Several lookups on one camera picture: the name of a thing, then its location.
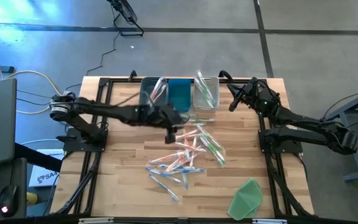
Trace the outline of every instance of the red light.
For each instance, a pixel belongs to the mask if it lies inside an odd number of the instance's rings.
[[[2,211],[3,213],[7,213],[7,207],[6,207],[6,206],[3,206],[3,208],[1,208],[1,211]]]

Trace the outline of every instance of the yellow object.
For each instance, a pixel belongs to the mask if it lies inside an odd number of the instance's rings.
[[[35,193],[28,192],[27,193],[27,206],[33,206],[37,203],[38,196]]]

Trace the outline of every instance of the green plastic piece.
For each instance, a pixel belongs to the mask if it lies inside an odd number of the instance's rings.
[[[227,213],[239,221],[246,217],[253,217],[257,208],[262,203],[262,191],[260,185],[250,178],[234,194]]]

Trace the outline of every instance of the desk leg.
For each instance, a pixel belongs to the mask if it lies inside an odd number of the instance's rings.
[[[62,161],[52,156],[42,154],[21,144],[15,143],[15,159],[26,158],[28,163],[48,170],[60,172]]]

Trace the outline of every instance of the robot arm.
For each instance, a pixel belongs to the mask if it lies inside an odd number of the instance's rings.
[[[115,118],[131,126],[149,126],[167,129],[165,142],[175,142],[173,134],[177,132],[175,126],[183,124],[179,112],[168,105],[107,105],[96,103],[83,97],[76,98],[73,93],[64,96],[54,96],[50,103],[50,117],[55,121],[65,121],[79,130],[84,141],[92,143],[98,141],[100,129],[95,124],[88,124],[79,115],[92,114]]]
[[[357,136],[352,131],[335,121],[324,122],[291,112],[281,105],[279,94],[264,81],[254,77],[242,87],[233,84],[227,84],[227,87],[234,97],[230,111],[234,111],[239,103],[245,103],[257,114],[269,118],[273,128],[264,133],[264,138],[272,146],[293,140],[324,145],[342,155],[356,153]],[[289,124],[309,131],[285,127]]]

